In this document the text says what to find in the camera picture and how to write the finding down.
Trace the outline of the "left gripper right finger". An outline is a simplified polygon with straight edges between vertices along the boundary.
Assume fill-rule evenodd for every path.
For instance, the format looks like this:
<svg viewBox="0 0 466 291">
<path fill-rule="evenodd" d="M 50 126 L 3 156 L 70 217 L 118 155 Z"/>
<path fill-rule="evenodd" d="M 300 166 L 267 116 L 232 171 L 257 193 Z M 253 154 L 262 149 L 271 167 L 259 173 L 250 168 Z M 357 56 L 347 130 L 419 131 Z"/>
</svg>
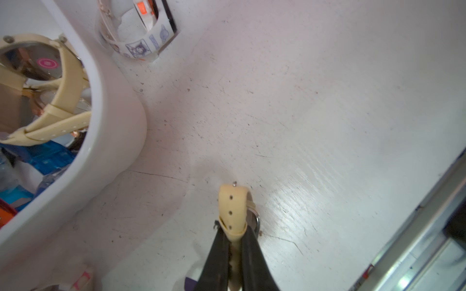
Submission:
<svg viewBox="0 0 466 291">
<path fill-rule="evenodd" d="M 241 239 L 243 291 L 279 291 L 265 261 L 256 235 L 250 226 Z"/>
</svg>

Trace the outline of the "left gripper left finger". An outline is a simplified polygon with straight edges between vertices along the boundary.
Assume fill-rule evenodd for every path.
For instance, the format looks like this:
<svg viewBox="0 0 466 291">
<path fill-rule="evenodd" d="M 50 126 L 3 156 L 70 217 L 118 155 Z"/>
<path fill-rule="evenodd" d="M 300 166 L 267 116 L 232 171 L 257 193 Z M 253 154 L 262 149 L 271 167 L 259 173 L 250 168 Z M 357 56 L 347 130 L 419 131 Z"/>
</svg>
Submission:
<svg viewBox="0 0 466 291">
<path fill-rule="evenodd" d="M 214 228 L 217 230 L 217 234 L 200 278 L 194 287 L 195 291 L 228 290 L 230 241 L 219 221 L 215 221 Z"/>
</svg>

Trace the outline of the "beige strap watch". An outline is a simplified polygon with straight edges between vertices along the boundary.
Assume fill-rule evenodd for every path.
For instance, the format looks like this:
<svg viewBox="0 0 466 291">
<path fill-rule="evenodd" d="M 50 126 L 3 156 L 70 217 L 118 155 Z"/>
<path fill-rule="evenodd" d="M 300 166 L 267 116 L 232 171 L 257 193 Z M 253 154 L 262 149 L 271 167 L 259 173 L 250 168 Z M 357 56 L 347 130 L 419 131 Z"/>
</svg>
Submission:
<svg viewBox="0 0 466 291">
<path fill-rule="evenodd" d="M 260 215 L 252 198 L 250 189 L 237 182 L 223 184 L 218 193 L 218 220 L 229 246 L 228 289 L 239 291 L 242 283 L 241 239 L 251 227 L 255 235 L 260 233 Z"/>
</svg>

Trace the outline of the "white orange strap watch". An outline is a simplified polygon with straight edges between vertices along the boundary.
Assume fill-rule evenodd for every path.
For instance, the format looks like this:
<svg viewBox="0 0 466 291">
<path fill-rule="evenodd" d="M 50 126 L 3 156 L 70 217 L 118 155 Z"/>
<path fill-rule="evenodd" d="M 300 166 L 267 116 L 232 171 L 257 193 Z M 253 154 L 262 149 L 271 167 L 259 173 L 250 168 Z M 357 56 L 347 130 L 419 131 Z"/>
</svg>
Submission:
<svg viewBox="0 0 466 291">
<path fill-rule="evenodd" d="M 177 34 L 166 0 L 99 0 L 97 4 L 101 42 L 123 57 L 151 62 Z"/>
</svg>

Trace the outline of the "cream strap gold watch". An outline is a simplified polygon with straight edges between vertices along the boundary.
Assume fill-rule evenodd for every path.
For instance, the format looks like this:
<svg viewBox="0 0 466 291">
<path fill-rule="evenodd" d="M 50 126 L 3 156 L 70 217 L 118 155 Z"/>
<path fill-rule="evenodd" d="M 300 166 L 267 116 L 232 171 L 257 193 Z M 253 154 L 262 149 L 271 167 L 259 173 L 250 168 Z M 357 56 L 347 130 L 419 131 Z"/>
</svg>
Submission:
<svg viewBox="0 0 466 291">
<path fill-rule="evenodd" d="M 1 144 L 35 146 L 89 127 L 86 69 L 64 35 L 1 38 Z"/>
</svg>

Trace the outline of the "white pink strap watch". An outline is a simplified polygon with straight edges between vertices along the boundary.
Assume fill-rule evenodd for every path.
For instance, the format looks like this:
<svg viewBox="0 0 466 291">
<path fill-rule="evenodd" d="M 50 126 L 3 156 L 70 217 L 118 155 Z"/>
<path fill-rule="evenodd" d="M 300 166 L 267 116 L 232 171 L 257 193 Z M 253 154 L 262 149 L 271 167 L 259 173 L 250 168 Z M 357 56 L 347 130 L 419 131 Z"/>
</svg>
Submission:
<svg viewBox="0 0 466 291">
<path fill-rule="evenodd" d="M 93 291 L 94 271 L 86 264 L 52 273 L 33 291 Z"/>
</svg>

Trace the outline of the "red translucent watch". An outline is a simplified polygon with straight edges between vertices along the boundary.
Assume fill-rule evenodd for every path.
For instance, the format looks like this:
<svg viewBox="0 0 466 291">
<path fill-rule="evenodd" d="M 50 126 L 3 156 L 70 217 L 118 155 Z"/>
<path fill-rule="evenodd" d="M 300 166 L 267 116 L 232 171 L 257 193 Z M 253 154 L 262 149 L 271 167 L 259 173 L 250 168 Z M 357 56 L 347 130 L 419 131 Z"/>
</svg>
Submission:
<svg viewBox="0 0 466 291">
<path fill-rule="evenodd" d="M 4 227 L 16 215 L 17 211 L 7 204 L 4 200 L 0 199 L 0 228 Z"/>
</svg>

